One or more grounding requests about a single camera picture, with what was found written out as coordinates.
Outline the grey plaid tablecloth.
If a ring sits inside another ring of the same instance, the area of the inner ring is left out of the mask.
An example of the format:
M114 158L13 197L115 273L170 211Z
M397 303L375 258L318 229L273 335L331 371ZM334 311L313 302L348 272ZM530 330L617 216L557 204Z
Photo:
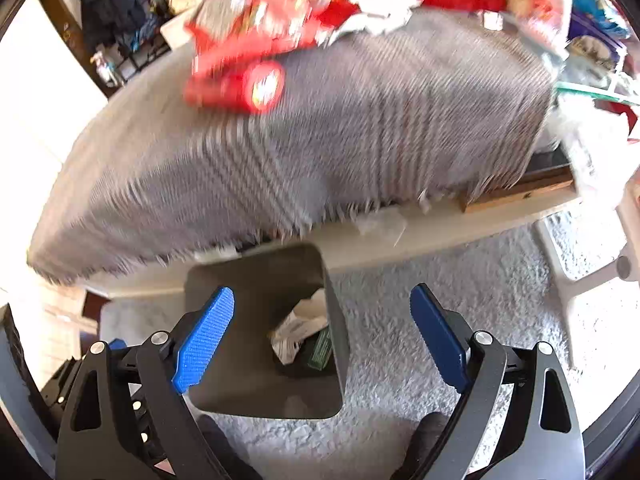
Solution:
M32 234L55 284L289 237L390 203L520 180L554 77L518 38L420 9L281 62L263 115L192 106L182 47L119 90L76 139Z

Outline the dark square trash bin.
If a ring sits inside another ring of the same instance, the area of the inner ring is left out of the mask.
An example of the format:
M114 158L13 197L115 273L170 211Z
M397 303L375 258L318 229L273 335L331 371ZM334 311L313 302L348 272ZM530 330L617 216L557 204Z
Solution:
M220 286L234 295L234 315L200 383L193 404L217 414L326 419L344 403L349 366L346 321L317 247L298 244L196 266L186 278L186 307L195 310ZM270 337L303 300L317 298L328 319L326 366L309 363L319 337L302 341L283 364Z

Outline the red snack bag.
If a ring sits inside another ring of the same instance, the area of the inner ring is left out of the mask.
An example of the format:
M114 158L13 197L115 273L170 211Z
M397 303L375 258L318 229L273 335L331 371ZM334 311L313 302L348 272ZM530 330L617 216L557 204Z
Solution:
M192 75L324 46L359 12L349 0L203 0L186 23L195 44Z

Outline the white green small carton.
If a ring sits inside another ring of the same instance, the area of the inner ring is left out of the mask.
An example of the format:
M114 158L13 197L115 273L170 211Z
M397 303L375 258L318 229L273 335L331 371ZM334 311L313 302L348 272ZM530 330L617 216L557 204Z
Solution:
M310 352L305 360L306 367L321 372L328 366L333 352L329 327L322 328L320 332L312 337L309 349Z

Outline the white pink lotion bottle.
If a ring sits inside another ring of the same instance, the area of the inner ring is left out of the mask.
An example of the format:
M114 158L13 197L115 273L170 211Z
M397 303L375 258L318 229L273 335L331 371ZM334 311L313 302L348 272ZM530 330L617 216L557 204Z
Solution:
M530 38L563 50L570 29L573 0L506 0L510 13Z

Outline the red cylindrical snack can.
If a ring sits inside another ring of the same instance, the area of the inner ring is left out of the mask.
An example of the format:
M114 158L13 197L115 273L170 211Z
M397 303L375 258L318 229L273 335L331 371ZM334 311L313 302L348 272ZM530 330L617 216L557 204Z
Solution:
M183 99L195 106L264 114L280 101L284 83L285 70L279 63L254 61L230 66L215 76L191 77Z

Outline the black coat rack with clothes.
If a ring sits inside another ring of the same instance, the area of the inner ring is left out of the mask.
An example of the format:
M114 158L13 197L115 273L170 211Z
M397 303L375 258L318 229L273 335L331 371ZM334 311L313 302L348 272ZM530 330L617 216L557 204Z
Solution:
M88 47L115 46L126 58L151 41L167 15L165 0L79 0Z

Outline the grey shaggy carpet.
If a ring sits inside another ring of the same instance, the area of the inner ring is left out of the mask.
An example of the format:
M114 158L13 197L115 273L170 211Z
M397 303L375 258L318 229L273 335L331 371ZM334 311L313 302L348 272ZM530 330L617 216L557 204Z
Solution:
M182 292L117 299L101 333L136 352L126 392L139 476L386 479L445 421L413 479L636 473L639 325L617 278L575 281L560 216L426 257L331 273L311 244L196 266Z

